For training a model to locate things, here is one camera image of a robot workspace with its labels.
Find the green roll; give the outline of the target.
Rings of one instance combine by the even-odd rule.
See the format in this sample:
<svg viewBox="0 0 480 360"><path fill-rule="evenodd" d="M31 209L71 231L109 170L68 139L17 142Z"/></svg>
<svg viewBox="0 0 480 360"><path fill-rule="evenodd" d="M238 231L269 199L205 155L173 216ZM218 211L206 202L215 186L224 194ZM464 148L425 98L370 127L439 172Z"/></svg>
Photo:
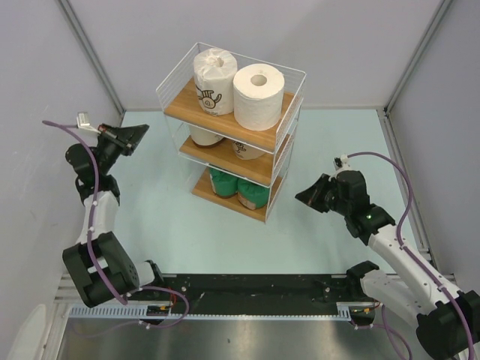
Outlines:
<svg viewBox="0 0 480 360"><path fill-rule="evenodd" d="M237 194L238 178L218 169L209 169L211 187L215 195L230 198Z"/></svg>
<svg viewBox="0 0 480 360"><path fill-rule="evenodd" d="M266 206L270 190L240 178L238 180L238 201L247 209L257 210Z"/></svg>

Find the tan paper roll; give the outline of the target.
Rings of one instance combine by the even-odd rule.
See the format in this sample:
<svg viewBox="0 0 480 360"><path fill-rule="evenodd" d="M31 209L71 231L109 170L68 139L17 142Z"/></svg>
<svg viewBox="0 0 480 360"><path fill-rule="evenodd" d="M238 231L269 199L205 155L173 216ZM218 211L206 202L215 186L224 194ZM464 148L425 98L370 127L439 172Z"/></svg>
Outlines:
<svg viewBox="0 0 480 360"><path fill-rule="evenodd" d="M235 156L243 161L254 160L265 154L263 150L259 150L258 148L254 148L238 141L232 142L232 149Z"/></svg>

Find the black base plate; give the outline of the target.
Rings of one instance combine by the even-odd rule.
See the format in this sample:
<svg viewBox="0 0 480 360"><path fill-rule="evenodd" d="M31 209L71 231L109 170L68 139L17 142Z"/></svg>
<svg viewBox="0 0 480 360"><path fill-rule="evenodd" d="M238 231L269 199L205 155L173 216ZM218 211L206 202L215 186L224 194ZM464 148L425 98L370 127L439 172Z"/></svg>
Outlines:
<svg viewBox="0 0 480 360"><path fill-rule="evenodd" d="M166 302L185 311L185 296L190 310L292 311L304 314L314 308L327 309L347 303L355 314L371 313L377 301L367 297L359 283L345 275L333 274L173 274L155 280L154 287L174 290L171 295L159 290L143 290L133 300Z"/></svg>

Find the right aluminium frame post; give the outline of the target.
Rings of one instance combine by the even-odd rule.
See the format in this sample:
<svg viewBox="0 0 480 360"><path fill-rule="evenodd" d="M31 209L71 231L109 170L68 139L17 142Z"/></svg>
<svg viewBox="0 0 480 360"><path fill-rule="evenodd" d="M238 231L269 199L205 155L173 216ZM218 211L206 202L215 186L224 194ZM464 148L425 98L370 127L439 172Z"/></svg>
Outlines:
<svg viewBox="0 0 480 360"><path fill-rule="evenodd" d="M398 101L398 98L402 94L404 88L407 86L407 83L410 81L414 71L419 66L420 61L430 46L431 41L434 39L434 36L438 32L439 27L442 25L443 20L454 3L454 0L442 0L436 7L432 18L430 19L423 35L420 38L420 41L416 45L413 54L409 58L409 61L407 62L407 65L400 76L400 79L397 81L393 92L389 96L388 101L383 108L383 111L387 116L389 116L392 112L395 104Z"/></svg>

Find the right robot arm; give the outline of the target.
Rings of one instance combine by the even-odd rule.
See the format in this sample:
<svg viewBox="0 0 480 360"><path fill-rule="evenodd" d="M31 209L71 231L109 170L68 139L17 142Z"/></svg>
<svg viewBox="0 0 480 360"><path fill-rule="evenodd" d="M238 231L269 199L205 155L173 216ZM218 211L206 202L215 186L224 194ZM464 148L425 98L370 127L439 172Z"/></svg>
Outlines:
<svg viewBox="0 0 480 360"><path fill-rule="evenodd" d="M323 174L295 198L321 213L341 215L355 239L382 257L396 272L392 280L368 262L353 267L346 282L355 301L371 297L382 302L414 329L432 359L449 359L463 351L474 359L479 343L479 294L462 291L440 274L397 234L394 218L371 202L365 177L355 170Z"/></svg>

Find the plain white paper roll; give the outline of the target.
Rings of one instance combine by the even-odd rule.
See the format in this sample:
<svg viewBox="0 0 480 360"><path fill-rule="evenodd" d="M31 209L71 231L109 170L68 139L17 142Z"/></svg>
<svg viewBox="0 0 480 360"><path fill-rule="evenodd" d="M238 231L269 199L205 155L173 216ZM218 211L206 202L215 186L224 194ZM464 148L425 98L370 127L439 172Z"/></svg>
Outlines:
<svg viewBox="0 0 480 360"><path fill-rule="evenodd" d="M281 117L284 75L269 64L251 64L233 79L235 120L250 131L266 131Z"/></svg>

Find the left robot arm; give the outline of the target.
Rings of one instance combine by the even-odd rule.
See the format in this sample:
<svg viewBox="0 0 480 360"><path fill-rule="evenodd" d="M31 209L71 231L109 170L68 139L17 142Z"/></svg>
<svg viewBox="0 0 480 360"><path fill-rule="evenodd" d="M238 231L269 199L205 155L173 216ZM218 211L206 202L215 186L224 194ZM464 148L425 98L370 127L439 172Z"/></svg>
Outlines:
<svg viewBox="0 0 480 360"><path fill-rule="evenodd" d="M76 173L75 186L85 207L81 235L62 259L83 303L94 308L113 299L125 302L135 290L159 299L166 290L160 269L150 259L134 262L113 232L120 190L110 169L131 156L149 130L147 124L97 128L97 144L79 141L65 153Z"/></svg>

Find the aluminium frame post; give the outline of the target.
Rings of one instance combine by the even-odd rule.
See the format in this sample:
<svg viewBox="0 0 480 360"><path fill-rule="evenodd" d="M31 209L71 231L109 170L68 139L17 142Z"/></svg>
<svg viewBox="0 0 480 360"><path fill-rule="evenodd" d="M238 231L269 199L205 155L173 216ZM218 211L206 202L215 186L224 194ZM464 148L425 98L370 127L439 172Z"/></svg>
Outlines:
<svg viewBox="0 0 480 360"><path fill-rule="evenodd" d="M115 111L122 119L125 114L125 108L122 105L100 57L98 56L98 52L90 40L77 12L74 10L73 5L68 0L56 0L55 3L58 5L59 10L70 27L73 36L76 38L80 49L84 53L88 63L91 65L92 70L98 78L103 90L106 92Z"/></svg>
<svg viewBox="0 0 480 360"><path fill-rule="evenodd" d="M431 41L434 39L434 36L438 32L439 27L442 25L443 20L454 3L454 0L442 0L436 7L432 18L430 19L423 35L420 38L420 41L416 45L413 54L409 58L409 61L407 62L407 65L400 76L400 79L397 81L393 92L389 96L388 101L383 108L383 111L387 116L389 116L392 112L395 104L398 101L398 98L402 94L404 88L407 86L407 83L410 81L414 71L419 66L420 61L430 46Z"/></svg>

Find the left aluminium frame post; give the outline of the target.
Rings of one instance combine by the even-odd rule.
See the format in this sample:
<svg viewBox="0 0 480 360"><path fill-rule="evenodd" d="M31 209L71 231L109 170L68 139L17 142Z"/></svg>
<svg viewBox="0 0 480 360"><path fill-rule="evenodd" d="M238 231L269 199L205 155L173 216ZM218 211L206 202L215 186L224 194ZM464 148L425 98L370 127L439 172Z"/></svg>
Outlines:
<svg viewBox="0 0 480 360"><path fill-rule="evenodd" d="M125 108L122 105L100 57L98 56L98 52L90 40L77 12L74 10L73 5L68 0L56 0L55 3L58 5L59 10L70 27L73 36L76 38L80 49L84 53L88 63L91 65L92 70L98 78L103 90L106 92L115 111L122 119L125 114Z"/></svg>

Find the cream paper roll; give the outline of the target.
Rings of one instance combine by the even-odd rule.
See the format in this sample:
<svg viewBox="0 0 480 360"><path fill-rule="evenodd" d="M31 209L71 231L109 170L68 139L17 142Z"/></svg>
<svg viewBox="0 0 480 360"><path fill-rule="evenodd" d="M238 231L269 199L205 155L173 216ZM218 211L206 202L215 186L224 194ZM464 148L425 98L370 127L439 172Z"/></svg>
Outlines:
<svg viewBox="0 0 480 360"><path fill-rule="evenodd" d="M199 147L215 146L224 139L223 136L200 127L189 125L188 128L192 141Z"/></svg>

